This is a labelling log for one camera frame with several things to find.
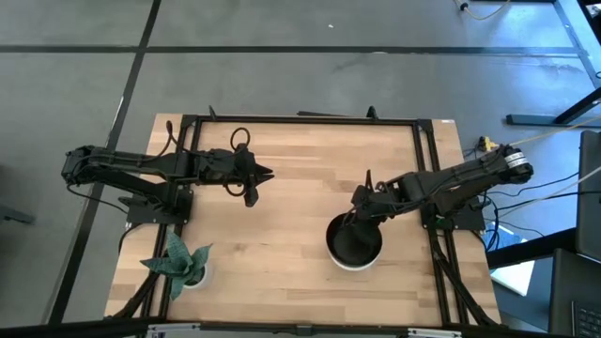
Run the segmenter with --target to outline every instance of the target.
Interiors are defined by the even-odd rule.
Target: plant leaf
[[[207,270],[206,269],[203,270],[202,267],[200,267],[200,269],[194,270],[193,271],[193,275],[190,278],[190,281],[191,282],[195,282],[195,283],[200,282],[200,280],[202,279],[202,277],[204,277],[203,276],[203,272],[207,272]]]
[[[172,231],[167,233],[167,252],[169,253],[170,258],[185,259],[188,266],[193,263],[188,248],[186,248],[186,244],[184,244],[181,238]]]
[[[192,254],[192,261],[194,262],[193,270],[200,270],[208,261],[208,251],[213,244],[209,244],[202,248],[196,249],[196,251]]]
[[[184,288],[184,284],[186,283],[186,279],[184,278],[173,278],[171,280],[171,300],[176,300],[181,294],[181,290]]]
[[[190,273],[193,265],[189,265],[188,261],[182,257],[178,257],[175,259],[175,263],[177,264],[179,270],[181,271],[181,275],[184,276]]]
[[[140,263],[142,263],[152,271],[170,277],[183,275],[183,268],[186,268],[182,268],[180,264],[177,264],[177,262],[172,261],[170,257],[150,258],[141,260]]]

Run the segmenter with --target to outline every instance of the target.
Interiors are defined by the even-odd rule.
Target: black bracket
[[[420,126],[420,129],[424,132],[434,132],[434,126],[432,125],[431,119],[418,118],[417,125]]]
[[[184,115],[181,118],[181,128],[186,131],[189,127],[196,122],[195,115]]]
[[[427,224],[438,230],[483,231],[485,230],[485,219],[481,209],[478,208],[479,205],[478,197],[473,197],[450,218],[437,218],[436,212],[432,210],[433,213],[428,215],[429,222]]]
[[[211,105],[208,107],[208,114],[210,115],[210,119],[212,121],[217,121],[217,114],[215,114],[215,110],[213,110],[213,107]]]
[[[156,208],[148,203],[145,197],[119,197],[119,202],[129,207],[127,221],[129,223],[165,223],[185,224],[190,219],[192,210],[193,191],[185,186],[177,186],[174,207],[171,211]]]
[[[316,333],[313,329],[313,325],[297,325],[295,334],[300,337],[309,337],[315,335]]]
[[[367,109],[367,115],[365,116],[371,119],[379,119],[378,114],[376,113],[376,108],[374,106],[369,106]]]

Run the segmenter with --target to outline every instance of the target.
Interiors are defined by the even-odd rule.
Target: gray floor
[[[151,3],[4,1],[0,44],[136,45]],[[579,9],[574,1],[562,3],[598,64],[598,44]],[[486,13],[496,6],[470,8]],[[545,4],[513,4],[476,22],[459,14],[453,0],[178,0],[163,1],[150,44],[551,47],[570,46],[570,40]],[[37,217],[33,225],[0,226],[0,327],[44,318],[84,202],[65,191],[58,175],[64,153],[105,143],[132,59],[0,54],[0,203]],[[452,118],[468,148],[480,135],[507,143],[549,131],[508,127],[502,119],[511,113],[556,115],[592,89],[580,61],[570,57],[148,54],[118,148],[143,151],[156,113],[205,113],[209,104],[222,114],[364,115],[375,105],[386,117]],[[575,173],[578,138],[579,131],[568,131],[524,145],[536,172],[531,184]],[[103,197],[117,196],[107,190]],[[495,196],[499,206],[519,200]],[[525,208],[506,221],[544,234],[573,227],[576,199]],[[100,207],[66,320],[101,318],[124,222],[118,211]]]

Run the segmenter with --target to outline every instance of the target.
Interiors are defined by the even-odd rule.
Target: wooden table
[[[157,115],[147,153],[167,139],[166,120]],[[440,166],[463,161],[453,120],[434,120]],[[239,123],[202,125],[200,146],[229,148]],[[439,326],[432,258],[418,211],[388,220],[377,263],[361,272],[344,271],[328,256],[325,231],[350,207],[350,197],[372,170],[374,183],[416,171],[409,127],[305,124],[245,124],[258,163],[275,179],[259,186],[259,201],[244,206],[218,186],[193,186],[193,215],[182,238],[191,251],[213,243],[215,268],[210,286],[184,290],[172,301],[174,320],[313,323],[336,325]],[[425,135],[422,143],[427,149]],[[146,278],[141,259],[152,255],[158,226],[143,225],[123,243],[106,314],[120,310]],[[490,317],[500,321],[482,243],[467,231],[455,232],[462,279]],[[455,295],[447,281],[451,315]],[[159,308],[162,280],[151,314]]]

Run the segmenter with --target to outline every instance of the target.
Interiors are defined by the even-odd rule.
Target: cable
[[[469,150],[470,152],[463,153],[464,159],[467,158],[469,155],[473,154],[473,158],[475,160],[478,160],[478,150],[476,148],[474,148],[474,149],[467,149],[467,150]]]
[[[90,196],[88,196],[88,195],[84,195],[84,194],[82,194],[82,193],[74,192],[74,191],[71,189],[71,186],[72,186],[72,184],[69,184],[69,185],[67,186],[67,190],[68,190],[70,193],[76,194],[76,195],[78,195],[78,196],[81,196],[81,197],[83,197],[83,198],[87,198],[87,199],[89,199],[89,200],[92,200],[92,201],[96,201],[96,202],[99,202],[99,203],[103,203],[104,205],[107,205],[107,206],[114,207],[114,208],[118,209],[119,211],[123,212],[123,213],[124,213],[124,214],[126,214],[126,215],[128,214],[128,212],[127,212],[127,211],[125,211],[125,210],[124,210],[124,209],[122,209],[121,207],[119,207],[119,206],[116,206],[116,205],[114,205],[114,204],[112,204],[112,203],[105,202],[105,201],[102,201],[102,200],[101,200],[101,199],[99,199],[99,198],[90,197]]]
[[[574,128],[578,128],[578,127],[580,127],[580,126],[584,126],[585,124],[588,124],[588,123],[590,123],[590,122],[596,121],[596,120],[598,120],[598,119],[600,119],[600,118],[601,118],[601,116],[593,117],[593,118],[591,118],[591,119],[588,119],[588,120],[586,120],[586,121],[584,121],[584,122],[578,123],[578,124],[576,124],[576,125],[574,125],[574,126],[570,126],[570,127],[568,127],[568,128],[564,128],[564,129],[562,129],[562,130],[558,130],[558,131],[550,131],[550,132],[544,133],[544,134],[542,134],[542,135],[533,136],[533,137],[530,137],[530,138],[527,138],[527,139],[524,139],[524,140],[519,140],[519,141],[517,141],[517,142],[513,142],[512,144],[509,144],[509,146],[517,146],[517,145],[521,145],[521,144],[523,144],[523,143],[526,143],[526,142],[529,142],[529,141],[538,140],[539,138],[543,138],[543,137],[547,137],[547,136],[550,136],[550,135],[556,134],[556,133],[558,133],[558,132],[569,131],[569,130],[572,130],[572,129],[574,129]]]
[[[224,182],[223,187],[225,188],[225,191],[227,193],[229,193],[231,196],[240,197],[240,196],[242,196],[243,194],[246,193],[246,187],[244,187],[244,186],[242,186],[242,191],[241,192],[232,192],[229,189],[229,184],[227,184],[227,177],[223,180],[223,182]]]
[[[244,131],[246,133],[246,143],[243,143],[244,146],[238,150],[236,150],[236,148],[234,147],[234,137],[236,136],[236,134],[239,131]],[[173,135],[173,133],[171,131],[167,131],[169,133],[169,140],[173,141],[173,143],[177,144],[177,140],[176,137]],[[221,157],[216,157],[216,160],[221,160],[221,159],[226,159],[228,157],[232,157],[232,156],[236,156],[238,155],[242,150],[244,150],[245,148],[248,148],[248,145],[251,143],[251,133],[244,127],[238,127],[236,128],[233,132],[232,135],[229,138],[229,145],[232,147],[233,150],[235,150],[232,154],[228,154],[225,156],[221,156]],[[188,150],[186,148],[182,148],[183,151],[185,152],[191,152],[193,154],[199,155],[199,156],[207,156],[204,153],[200,153],[194,150]]]
[[[564,182],[565,180],[568,180],[568,179],[570,179],[570,178],[572,178],[572,177],[574,177],[576,175],[578,175],[578,173],[574,173],[574,174],[570,175],[569,177],[558,179],[558,180],[555,180],[555,181],[552,181],[552,182],[548,182],[548,183],[545,183],[545,184],[541,184],[541,185],[538,185],[538,186],[523,188],[519,192],[517,192],[516,194],[511,194],[511,193],[507,193],[507,192],[489,192],[489,193],[500,193],[500,194],[504,194],[505,196],[509,196],[509,197],[518,197],[522,192],[524,192],[526,190],[543,188],[543,187],[549,186],[551,184]]]
[[[471,230],[470,231],[475,237],[477,237],[478,239],[480,239],[480,241],[482,242],[482,245],[484,245],[486,247],[486,243],[485,241],[482,239],[482,237],[480,236],[480,234],[478,234],[475,230]]]
[[[455,2],[457,3],[457,5],[459,6],[459,9],[465,10],[474,20],[478,20],[478,21],[486,20],[486,19],[492,17],[493,15],[499,13],[504,8],[506,8],[507,5],[509,5],[510,1],[511,0],[505,1],[505,3],[503,5],[501,5],[499,8],[497,8],[497,10],[495,10],[494,12],[492,12],[492,13],[484,16],[484,17],[480,17],[480,16],[475,15],[473,12],[471,12],[470,8],[468,7],[468,3],[462,3],[459,0],[455,0]]]
[[[461,150],[461,152],[463,153],[463,157],[467,158],[469,155],[471,155],[474,152],[476,152],[476,148],[474,148],[474,149],[463,149],[463,150]]]
[[[590,193],[601,193],[601,191],[589,191],[589,192],[568,192],[568,193],[562,193],[562,194],[556,194],[556,195],[552,195],[546,198],[538,198],[538,199],[532,199],[532,200],[528,200],[528,201],[524,201],[524,202],[520,202],[518,204],[514,204],[512,206],[509,207],[500,207],[499,210],[505,210],[508,208],[512,208],[512,207],[521,207],[521,206],[525,206],[527,204],[529,204],[530,202],[538,202],[538,201],[546,201],[549,199],[554,199],[554,198],[560,198],[560,197],[565,197],[565,196],[572,196],[572,195],[582,195],[582,194],[590,194]]]
[[[119,239],[119,246],[117,249],[118,254],[121,254],[121,247],[123,246],[123,239],[125,239],[125,237],[129,234],[129,232],[131,232],[133,229],[137,229],[138,226],[140,226],[140,225],[142,225],[142,224],[141,223],[132,224],[129,229],[127,229],[123,232],[123,234],[121,235],[121,238]]]
[[[519,203],[519,204],[514,205],[514,206],[510,206],[510,207],[515,207],[515,208],[513,208],[513,209],[511,209],[511,210],[509,210],[507,212],[505,212],[504,214],[501,215],[501,217],[505,217],[505,216],[509,215],[510,213],[515,212],[516,210],[520,210],[521,208],[523,208],[525,206],[528,206],[528,205],[531,205],[531,204],[536,203],[538,201],[543,201],[543,200],[549,199],[549,198],[551,198],[551,197],[553,197],[555,195],[558,195],[559,193],[564,192],[564,191],[566,191],[566,190],[568,190],[568,189],[570,189],[570,188],[572,188],[572,187],[580,184],[581,182],[584,182],[586,179],[588,179],[589,177],[593,176],[594,174],[596,174],[599,171],[601,171],[601,165],[599,167],[597,167],[596,169],[594,169],[593,171],[591,171],[585,177],[583,177],[583,178],[579,179],[578,181],[576,181],[576,182],[568,185],[565,188],[561,188],[558,191],[556,191],[554,193],[551,193],[548,196],[537,198],[537,199],[533,199],[533,200],[526,201],[526,202],[523,202],[523,203]]]
[[[495,233],[492,234],[492,238],[486,246],[486,251],[488,252],[490,249],[492,249],[492,246],[495,244],[495,240],[497,241],[497,247],[499,247],[499,242],[501,240],[499,239],[499,207],[497,207],[497,204],[495,203],[495,201],[492,200],[492,198],[490,198],[490,196],[486,196],[485,198],[488,199],[488,201],[490,201],[492,207],[494,208],[493,212],[495,213],[495,228],[493,230]]]
[[[488,218],[485,218],[485,220],[487,220],[489,222],[494,222],[495,221],[493,219],[488,219]],[[507,224],[509,226],[513,226],[514,228],[519,229],[519,230],[532,231],[532,232],[538,234],[538,236],[540,236],[540,237],[544,237],[545,236],[545,235],[543,235],[543,233],[541,233],[540,231],[538,231],[536,229],[530,229],[530,228],[526,228],[526,227],[517,226],[515,224],[509,223],[509,222],[506,222],[506,221],[499,221],[499,223],[501,223],[501,224]]]
[[[167,123],[165,124],[165,127],[167,128],[167,132],[169,133],[169,135],[172,135],[173,132],[173,124],[171,123],[171,121],[167,121]],[[154,161],[157,160],[159,157],[162,156],[162,154],[165,153],[165,151],[167,151],[167,148],[169,147],[169,144],[171,143],[171,138],[167,138],[167,143],[165,143],[165,146],[162,148],[161,152],[158,153],[155,156],[149,157],[147,159],[142,159],[140,160],[141,162],[148,162],[148,161]]]

